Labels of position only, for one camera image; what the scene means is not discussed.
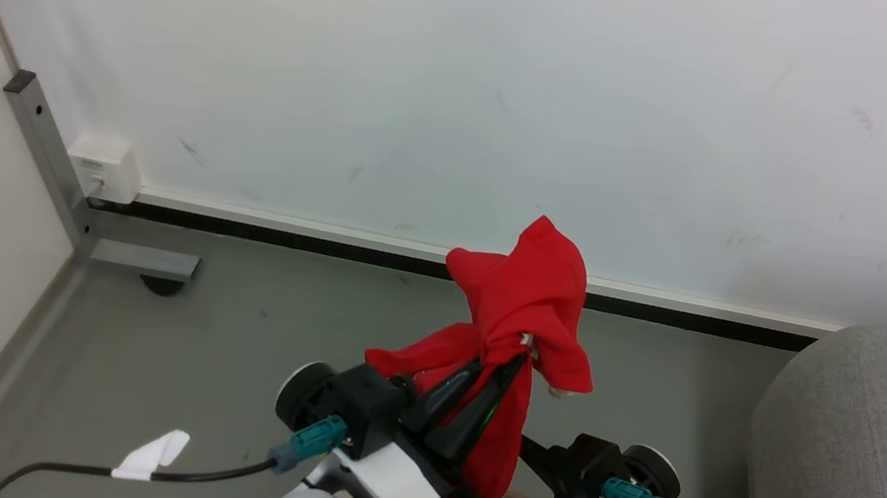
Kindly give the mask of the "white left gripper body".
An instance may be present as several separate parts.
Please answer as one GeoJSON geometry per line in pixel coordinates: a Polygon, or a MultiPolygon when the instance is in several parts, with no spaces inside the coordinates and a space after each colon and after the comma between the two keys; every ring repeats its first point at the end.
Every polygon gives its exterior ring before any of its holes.
{"type": "Polygon", "coordinates": [[[306,481],[315,489],[342,490],[352,498],[442,498],[395,443],[357,461],[334,449],[309,471],[306,481]]]}

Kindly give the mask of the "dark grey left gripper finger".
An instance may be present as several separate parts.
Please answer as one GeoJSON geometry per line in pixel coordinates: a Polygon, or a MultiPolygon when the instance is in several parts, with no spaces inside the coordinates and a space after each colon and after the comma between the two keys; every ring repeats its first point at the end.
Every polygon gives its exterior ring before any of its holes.
{"type": "Polygon", "coordinates": [[[433,428],[427,435],[427,449],[452,467],[461,467],[526,362],[528,355],[519,354],[490,373],[475,397],[467,401],[451,422],[433,428]]]}
{"type": "Polygon", "coordinates": [[[477,385],[483,373],[483,364],[473,359],[444,377],[405,409],[399,416],[400,427],[416,437],[460,442],[466,424],[459,422],[464,400],[477,385]]]}

